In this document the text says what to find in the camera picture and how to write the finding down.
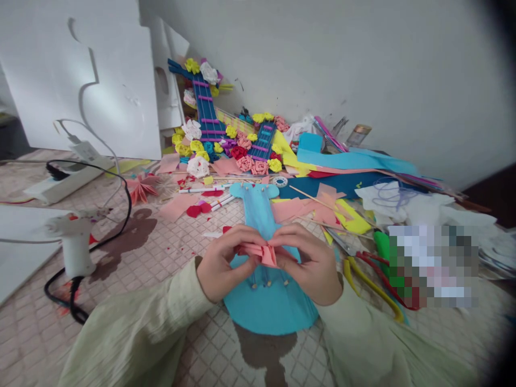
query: yellow paper flower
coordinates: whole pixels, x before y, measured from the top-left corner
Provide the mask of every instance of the yellow paper flower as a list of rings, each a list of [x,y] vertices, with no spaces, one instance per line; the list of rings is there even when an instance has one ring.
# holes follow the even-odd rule
[[[206,161],[210,161],[210,156],[208,156],[208,152],[206,152],[205,150],[202,150],[200,152],[196,152],[195,153],[195,156],[196,157],[203,157]]]
[[[213,144],[213,150],[215,151],[215,153],[222,153],[224,151],[224,149],[222,148],[222,146],[220,146],[218,142],[215,142]]]
[[[185,144],[177,144],[176,152],[178,152],[181,157],[188,157],[192,155],[192,150]]]
[[[283,150],[281,149],[281,146],[279,146],[278,144],[273,144],[273,147],[271,149],[276,154],[282,154],[283,153]]]
[[[265,120],[265,115],[263,114],[253,114],[253,121],[255,121],[257,124],[261,124]]]
[[[200,72],[200,66],[199,63],[197,63],[192,58],[188,58],[187,62],[184,64],[184,66],[187,68],[187,70],[192,74],[198,74]]]
[[[219,96],[219,89],[215,85],[210,85],[210,91],[212,97],[218,97]]]
[[[172,144],[177,145],[180,144],[181,141],[183,141],[184,135],[176,133],[172,135]]]
[[[235,138],[237,136],[237,130],[233,126],[228,125],[226,127],[226,134],[229,138]]]
[[[273,172],[279,172],[283,169],[281,161],[278,159],[267,160],[267,164],[269,165],[270,170]]]
[[[199,153],[204,150],[204,146],[199,140],[194,140],[190,143],[190,149],[195,153]]]

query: blue foam sheet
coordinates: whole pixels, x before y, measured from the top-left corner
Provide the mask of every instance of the blue foam sheet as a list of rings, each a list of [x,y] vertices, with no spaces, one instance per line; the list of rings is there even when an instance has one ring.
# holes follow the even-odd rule
[[[233,196],[244,202],[246,224],[269,240],[281,227],[274,222],[270,198],[278,196],[278,187],[236,183],[230,187]],[[285,248],[300,262],[296,248]],[[249,257],[235,256],[231,266],[238,267]],[[286,272],[259,266],[251,276],[224,298],[231,318],[243,328],[259,334],[285,335],[311,327],[319,315],[312,300]]]
[[[313,133],[303,133],[299,137],[297,160],[321,167],[339,169],[387,169],[421,177],[417,168],[405,160],[396,159],[368,149],[351,148],[351,152],[322,154],[323,138]]]

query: hand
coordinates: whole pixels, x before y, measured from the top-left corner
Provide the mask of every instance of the hand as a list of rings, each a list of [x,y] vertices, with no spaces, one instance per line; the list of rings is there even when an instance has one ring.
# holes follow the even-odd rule
[[[308,260],[299,264],[281,255],[279,250],[276,251],[278,266],[290,274],[317,305],[332,305],[340,298],[342,285],[337,275],[333,251],[302,225],[293,223],[280,228],[274,233],[269,245],[297,247],[302,261]]]
[[[207,299],[214,304],[249,277],[260,263],[259,257],[254,255],[237,268],[231,268],[230,262],[235,257],[234,249],[242,242],[260,246],[267,244],[260,233],[252,227],[245,225],[232,227],[208,245],[206,254],[197,268],[200,287]]]

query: sleeve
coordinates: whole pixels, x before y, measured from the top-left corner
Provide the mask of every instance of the sleeve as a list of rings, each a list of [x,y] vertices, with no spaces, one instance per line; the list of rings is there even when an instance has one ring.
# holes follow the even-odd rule
[[[171,386],[187,327],[213,306],[197,279],[200,260],[159,285],[98,305],[58,386]]]
[[[474,377],[443,348],[361,300],[347,281],[339,300],[317,306],[339,386],[471,385]]]

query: glue gun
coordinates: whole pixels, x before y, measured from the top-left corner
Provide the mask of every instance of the glue gun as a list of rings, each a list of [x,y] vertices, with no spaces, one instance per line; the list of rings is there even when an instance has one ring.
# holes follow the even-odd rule
[[[109,209],[77,211],[51,218],[45,223],[47,237],[62,239],[64,268],[68,277],[87,277],[95,271],[89,252],[90,232],[93,225],[109,212]]]

